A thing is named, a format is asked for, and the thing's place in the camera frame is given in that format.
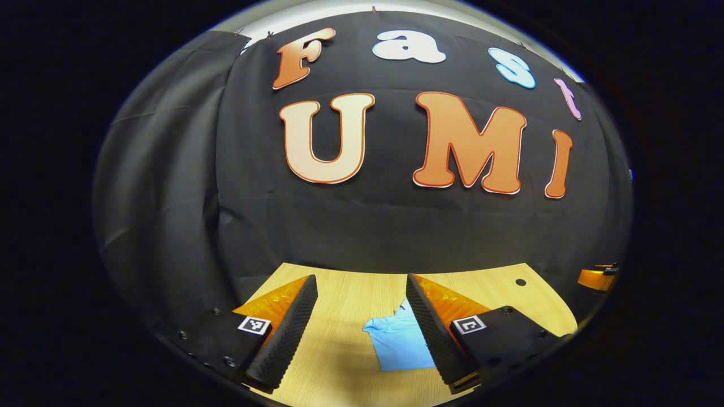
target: blue towel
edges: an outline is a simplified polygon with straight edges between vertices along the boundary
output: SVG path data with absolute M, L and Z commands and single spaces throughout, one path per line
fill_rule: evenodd
M 383 372 L 435 367 L 407 298 L 394 316 L 372 318 L 362 330 L 369 332 Z

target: white letter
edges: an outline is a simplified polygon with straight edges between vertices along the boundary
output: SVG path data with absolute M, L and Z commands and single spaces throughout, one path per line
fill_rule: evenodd
M 437 50 L 437 43 L 431 36 L 418 31 L 385 31 L 377 36 L 382 40 L 372 47 L 372 52 L 383 59 L 404 60 L 414 58 L 420 62 L 436 64 L 445 60 L 445 54 Z
M 303 180 L 336 184 L 350 179 L 362 167 L 364 159 L 364 125 L 366 110 L 374 105 L 369 93 L 341 95 L 330 103 L 340 113 L 340 155 L 322 161 L 312 151 L 312 116 L 319 103 L 301 101 L 282 108 L 284 148 L 289 168 Z

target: blue letter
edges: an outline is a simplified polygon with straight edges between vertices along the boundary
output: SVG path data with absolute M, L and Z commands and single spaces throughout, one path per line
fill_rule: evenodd
M 488 54 L 498 61 L 498 65 L 495 67 L 505 79 L 524 88 L 532 89 L 536 87 L 536 80 L 533 79 L 533 75 L 529 72 L 531 69 L 522 59 L 498 48 L 489 49 Z

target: table surface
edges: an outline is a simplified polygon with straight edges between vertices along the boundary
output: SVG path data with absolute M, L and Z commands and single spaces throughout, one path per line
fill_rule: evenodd
M 319 297 L 294 359 L 273 394 L 295 407 L 435 406 L 451 395 L 435 368 L 382 372 L 369 333 L 370 318 L 392 316 L 405 299 L 406 274 L 317 269 L 283 263 L 249 301 L 308 274 Z M 420 274 L 495 309 L 513 306 L 548 331 L 575 332 L 576 319 L 560 296 L 527 264 L 470 272 Z M 517 279 L 525 280 L 518 285 Z

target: screw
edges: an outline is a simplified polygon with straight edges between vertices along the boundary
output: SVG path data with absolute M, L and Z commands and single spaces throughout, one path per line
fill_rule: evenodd
M 233 358 L 230 358 L 229 356 L 224 356 L 224 363 L 228 367 L 236 367 L 236 361 Z

